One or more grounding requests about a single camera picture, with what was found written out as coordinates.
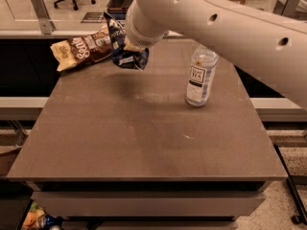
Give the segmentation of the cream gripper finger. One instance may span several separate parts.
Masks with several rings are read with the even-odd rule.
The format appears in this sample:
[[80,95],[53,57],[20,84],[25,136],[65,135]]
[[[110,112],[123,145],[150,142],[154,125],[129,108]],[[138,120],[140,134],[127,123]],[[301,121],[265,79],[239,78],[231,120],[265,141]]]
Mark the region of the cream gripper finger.
[[125,37],[125,40],[124,40],[124,49],[126,51],[131,51],[131,52],[142,52],[142,51],[144,51],[143,47],[139,47],[139,46],[134,45],[133,43],[130,42],[130,40],[127,37]]

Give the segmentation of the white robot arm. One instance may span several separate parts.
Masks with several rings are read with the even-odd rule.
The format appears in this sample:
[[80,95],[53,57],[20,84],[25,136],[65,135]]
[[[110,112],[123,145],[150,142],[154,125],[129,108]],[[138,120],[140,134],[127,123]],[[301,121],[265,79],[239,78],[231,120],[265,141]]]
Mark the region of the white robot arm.
[[307,25],[228,0],[134,0],[129,41],[149,48],[173,31],[307,108]]

